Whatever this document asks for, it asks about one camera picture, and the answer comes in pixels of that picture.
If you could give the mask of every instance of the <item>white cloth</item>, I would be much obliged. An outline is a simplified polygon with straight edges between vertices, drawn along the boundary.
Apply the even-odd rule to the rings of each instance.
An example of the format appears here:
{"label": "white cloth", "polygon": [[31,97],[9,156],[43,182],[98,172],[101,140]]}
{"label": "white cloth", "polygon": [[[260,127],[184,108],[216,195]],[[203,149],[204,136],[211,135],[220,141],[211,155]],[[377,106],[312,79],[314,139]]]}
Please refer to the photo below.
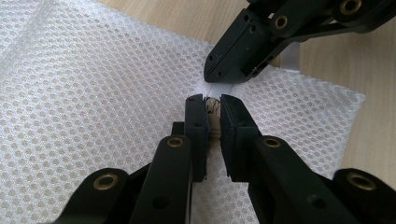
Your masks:
{"label": "white cloth", "polygon": [[[245,84],[212,86],[203,81],[212,45],[93,1],[1,1],[0,22],[0,223],[53,221],[90,173],[146,165],[196,93],[241,98],[263,134],[331,177],[364,100],[272,67]],[[257,222],[219,146],[207,162],[192,222]]]}

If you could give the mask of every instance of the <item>metal screw head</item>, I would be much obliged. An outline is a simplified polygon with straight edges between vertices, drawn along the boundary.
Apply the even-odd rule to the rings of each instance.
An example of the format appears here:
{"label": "metal screw head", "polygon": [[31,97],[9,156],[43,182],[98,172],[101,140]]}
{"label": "metal screw head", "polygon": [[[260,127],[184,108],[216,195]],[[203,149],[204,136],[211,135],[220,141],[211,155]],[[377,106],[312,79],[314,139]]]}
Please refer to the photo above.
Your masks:
{"label": "metal screw head", "polygon": [[183,142],[183,139],[175,137],[175,138],[169,139],[166,142],[166,144],[169,147],[181,147],[181,146],[183,146],[184,142]]}
{"label": "metal screw head", "polygon": [[340,5],[342,14],[349,16],[357,12],[361,8],[361,0],[344,0]]}
{"label": "metal screw head", "polygon": [[351,185],[355,186],[356,188],[364,190],[376,189],[376,184],[364,175],[349,173],[346,175],[346,179]]}
{"label": "metal screw head", "polygon": [[266,137],[262,142],[268,147],[280,147],[280,142],[275,138]]}
{"label": "metal screw head", "polygon": [[99,190],[111,189],[117,185],[117,182],[119,182],[119,177],[115,174],[108,173],[97,177],[93,181],[93,187]]}
{"label": "metal screw head", "polygon": [[288,18],[286,16],[279,16],[275,20],[275,28],[278,30],[285,28],[287,24],[288,24]]}

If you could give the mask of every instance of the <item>light wood surface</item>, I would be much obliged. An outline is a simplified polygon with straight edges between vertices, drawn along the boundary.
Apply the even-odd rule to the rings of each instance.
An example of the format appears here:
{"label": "light wood surface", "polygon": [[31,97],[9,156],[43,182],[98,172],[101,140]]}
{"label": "light wood surface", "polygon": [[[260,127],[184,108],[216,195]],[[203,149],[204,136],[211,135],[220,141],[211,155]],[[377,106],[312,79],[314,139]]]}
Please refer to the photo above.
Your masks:
{"label": "light wood surface", "polygon": [[[217,43],[245,0],[100,0],[177,34]],[[396,189],[396,20],[366,35],[311,39],[301,72],[366,95],[349,137],[343,167],[378,176]]]}

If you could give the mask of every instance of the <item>white mesh fabric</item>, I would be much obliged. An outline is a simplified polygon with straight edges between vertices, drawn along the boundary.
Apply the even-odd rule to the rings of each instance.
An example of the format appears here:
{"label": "white mesh fabric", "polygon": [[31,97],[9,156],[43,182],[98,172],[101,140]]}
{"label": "white mesh fabric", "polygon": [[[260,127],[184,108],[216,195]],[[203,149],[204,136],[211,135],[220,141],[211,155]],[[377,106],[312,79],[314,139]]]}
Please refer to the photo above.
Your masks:
{"label": "white mesh fabric", "polygon": [[[91,1],[0,1],[0,223],[53,221],[90,173],[132,173],[205,93],[213,46]],[[339,167],[363,95],[268,68],[235,86],[265,134],[315,171]],[[225,175],[219,145],[193,186],[193,223],[257,222],[246,185]]]}

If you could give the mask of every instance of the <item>bolt hole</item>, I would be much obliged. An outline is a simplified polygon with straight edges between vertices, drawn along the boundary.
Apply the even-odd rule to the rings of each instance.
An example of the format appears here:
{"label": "bolt hole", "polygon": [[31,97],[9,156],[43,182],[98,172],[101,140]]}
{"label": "bolt hole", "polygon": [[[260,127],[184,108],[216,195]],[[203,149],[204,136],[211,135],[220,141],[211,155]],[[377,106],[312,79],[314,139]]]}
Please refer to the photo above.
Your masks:
{"label": "bolt hole", "polygon": [[349,173],[346,176],[346,179],[348,180],[348,182],[350,184],[352,184],[353,186],[355,186],[359,189],[364,189],[364,190],[376,189],[375,183],[371,179],[369,179],[363,175],[359,175],[356,173]]}
{"label": "bolt hole", "polygon": [[275,138],[265,138],[262,142],[268,147],[280,147],[280,142]]}
{"label": "bolt hole", "polygon": [[255,25],[250,26],[250,32],[251,33],[256,32],[256,26]]}
{"label": "bolt hole", "polygon": [[171,138],[166,143],[169,147],[181,147],[183,140],[181,138]]}
{"label": "bolt hole", "polygon": [[288,18],[286,16],[279,16],[278,18],[276,18],[275,28],[280,30],[285,28],[287,24],[288,24]]}
{"label": "bolt hole", "polygon": [[357,12],[361,8],[361,0],[345,0],[341,3],[341,13],[349,16]]}
{"label": "bolt hole", "polygon": [[170,200],[168,197],[160,196],[152,201],[152,206],[156,209],[164,209],[169,205],[169,203]]}
{"label": "bolt hole", "polygon": [[311,204],[312,206],[316,207],[317,209],[326,209],[327,204],[326,202],[321,199],[318,195],[312,194],[309,195],[306,200]]}
{"label": "bolt hole", "polygon": [[100,175],[93,181],[93,187],[99,190],[111,189],[117,185],[119,177],[114,174]]}

